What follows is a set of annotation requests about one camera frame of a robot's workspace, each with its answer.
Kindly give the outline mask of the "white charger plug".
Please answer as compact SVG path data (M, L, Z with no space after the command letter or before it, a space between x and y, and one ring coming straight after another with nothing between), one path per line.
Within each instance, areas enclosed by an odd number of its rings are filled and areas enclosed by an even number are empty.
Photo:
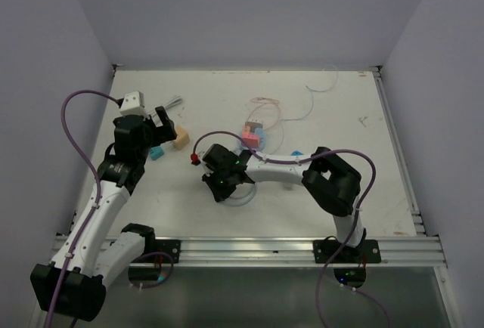
M283 183L282 185L285 190L292 190L294 186L294 184L291 183Z

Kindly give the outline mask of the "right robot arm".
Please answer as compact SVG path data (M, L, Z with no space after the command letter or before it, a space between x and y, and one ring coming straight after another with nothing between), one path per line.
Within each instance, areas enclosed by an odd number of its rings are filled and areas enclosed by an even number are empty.
M332 215L336 227L337 253L355 261L364 252L365 229L355 215L361 193L361 174L326 147L298 156L236 154L220 144L212 145L201 158L202 177L217 203L227 200L242 184L280 182L303 186L320 208Z

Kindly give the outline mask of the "teal power strip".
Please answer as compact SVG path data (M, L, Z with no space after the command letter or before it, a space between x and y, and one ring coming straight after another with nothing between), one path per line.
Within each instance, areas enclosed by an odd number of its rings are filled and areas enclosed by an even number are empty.
M149 157L155 161L164 156L165 152L161 146L155 146L150 149Z

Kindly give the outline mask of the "tan wooden socket cube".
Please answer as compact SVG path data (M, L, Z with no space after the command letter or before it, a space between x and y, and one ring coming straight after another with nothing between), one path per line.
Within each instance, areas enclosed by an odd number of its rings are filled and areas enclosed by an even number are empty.
M190 137L187 130L180 125L175 127L175 132L177 134L176 139L172 142L173 147L176 150L184 149L190 143Z

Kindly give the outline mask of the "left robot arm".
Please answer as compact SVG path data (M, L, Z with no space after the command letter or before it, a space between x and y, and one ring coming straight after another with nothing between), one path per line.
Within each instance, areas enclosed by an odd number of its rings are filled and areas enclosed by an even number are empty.
M94 320L109 286L131 263L152 259L175 262L157 248L154 229L142 224L126 225L109 247L102 247L144 174L150 149L177 137L165 108L155 111L160 125L150 116L135 114L113 121L114 142L105 150L87 206L50 262L33 268L30 280L39 307L47 314L46 327L52 325L55 314Z

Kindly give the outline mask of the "light blue round socket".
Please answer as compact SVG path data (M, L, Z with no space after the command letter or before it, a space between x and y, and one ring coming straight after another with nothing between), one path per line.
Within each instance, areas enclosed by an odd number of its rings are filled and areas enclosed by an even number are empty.
M260 141L259 148L254 148L253 150L255 150L255 151L263 151L264 148L265 148L265 146L266 146L266 141L267 141L266 133L265 133L264 130L257 129L256 130L256 134L260 136L261 141ZM248 146L245 145L245 143L242 141L242 139L239 142L239 145L240 145L240 148L242 148L242 149L247 149L248 148Z

